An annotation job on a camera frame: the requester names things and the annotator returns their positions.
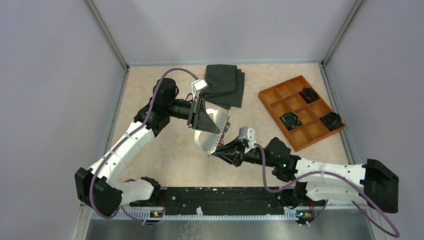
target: wooden tray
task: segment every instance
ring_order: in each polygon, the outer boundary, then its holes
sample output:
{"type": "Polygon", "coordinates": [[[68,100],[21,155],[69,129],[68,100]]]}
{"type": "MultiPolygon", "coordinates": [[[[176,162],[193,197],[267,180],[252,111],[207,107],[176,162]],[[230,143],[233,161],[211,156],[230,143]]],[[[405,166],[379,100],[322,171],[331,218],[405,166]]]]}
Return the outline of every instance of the wooden tray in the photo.
{"type": "Polygon", "coordinates": [[[320,118],[333,110],[318,93],[318,100],[306,103],[299,94],[303,88],[312,88],[317,93],[302,75],[259,92],[260,101],[296,152],[345,128],[342,126],[329,131],[320,118]],[[290,112],[296,113],[302,123],[292,130],[288,130],[280,119],[283,114],[290,112]]]}

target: robotic arm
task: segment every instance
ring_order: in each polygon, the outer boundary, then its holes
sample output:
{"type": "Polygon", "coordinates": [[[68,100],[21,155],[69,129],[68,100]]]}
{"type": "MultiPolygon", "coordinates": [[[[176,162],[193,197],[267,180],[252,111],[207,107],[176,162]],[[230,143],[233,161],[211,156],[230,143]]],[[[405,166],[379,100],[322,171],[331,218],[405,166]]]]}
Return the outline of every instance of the robotic arm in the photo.
{"type": "MultiPolygon", "coordinates": [[[[75,173],[80,201],[93,207],[92,199],[100,213],[111,216],[122,205],[149,200],[154,193],[156,181],[143,177],[136,181],[119,183],[118,178],[136,154],[166,127],[170,117],[187,120],[187,125],[196,131],[195,142],[201,145],[206,153],[236,167],[243,162],[263,164],[261,149],[256,146],[255,131],[252,128],[240,128],[236,139],[226,145],[221,144],[229,124],[228,112],[223,109],[206,110],[204,99],[199,98],[199,91],[208,86],[205,80],[197,80],[191,86],[192,102],[176,99],[179,90],[175,81],[170,78],[163,79],[156,91],[156,99],[152,101],[151,98],[137,113],[119,141],[99,161],[88,169],[80,168],[75,173]],[[210,133],[204,142],[198,140],[200,132],[210,133]]],[[[365,165],[337,165],[301,158],[291,155],[290,152],[290,148],[277,137],[264,148],[265,164],[274,168],[272,174],[279,180],[289,182],[309,172],[322,172],[299,180],[294,189],[283,192],[282,198],[290,206],[327,199],[366,202],[344,181],[324,174],[330,172],[343,176],[363,190],[384,212],[398,211],[399,179],[381,162],[368,159],[365,165]]]]}

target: black cable bundle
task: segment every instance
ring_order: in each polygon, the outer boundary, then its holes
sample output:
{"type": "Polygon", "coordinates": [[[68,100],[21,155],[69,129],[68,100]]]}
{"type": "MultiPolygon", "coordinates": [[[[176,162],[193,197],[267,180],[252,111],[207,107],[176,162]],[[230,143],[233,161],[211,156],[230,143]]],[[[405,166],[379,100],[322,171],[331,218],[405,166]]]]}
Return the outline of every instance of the black cable bundle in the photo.
{"type": "Polygon", "coordinates": [[[295,129],[302,125],[301,120],[299,119],[299,116],[294,112],[287,112],[284,113],[280,117],[282,123],[284,126],[290,131],[292,129],[295,129]]]}
{"type": "Polygon", "coordinates": [[[307,104],[313,103],[320,99],[318,94],[310,87],[304,87],[303,90],[299,92],[299,94],[307,104]]]}
{"type": "Polygon", "coordinates": [[[325,127],[330,131],[336,130],[344,126],[342,118],[339,114],[335,112],[329,112],[320,119],[321,122],[325,125],[325,127]]]}

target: gray floor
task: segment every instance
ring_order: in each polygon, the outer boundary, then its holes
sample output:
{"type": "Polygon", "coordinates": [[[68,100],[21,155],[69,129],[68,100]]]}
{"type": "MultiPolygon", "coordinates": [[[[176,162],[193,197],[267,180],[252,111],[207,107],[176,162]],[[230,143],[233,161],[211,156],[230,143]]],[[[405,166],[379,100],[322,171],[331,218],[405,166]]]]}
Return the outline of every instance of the gray floor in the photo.
{"type": "Polygon", "coordinates": [[[326,210],[311,227],[293,221],[92,220],[87,240],[368,240],[370,224],[357,210],[326,210]]]}

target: folded cloth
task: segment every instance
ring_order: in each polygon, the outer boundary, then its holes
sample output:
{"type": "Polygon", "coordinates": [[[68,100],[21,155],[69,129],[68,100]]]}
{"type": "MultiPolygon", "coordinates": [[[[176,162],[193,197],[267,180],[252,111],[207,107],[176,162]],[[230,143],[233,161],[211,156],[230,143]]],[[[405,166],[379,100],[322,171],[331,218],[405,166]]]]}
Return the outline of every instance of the folded cloth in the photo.
{"type": "Polygon", "coordinates": [[[200,97],[224,109],[241,108],[245,90],[245,73],[236,65],[208,65],[205,80],[208,87],[200,97]]]}

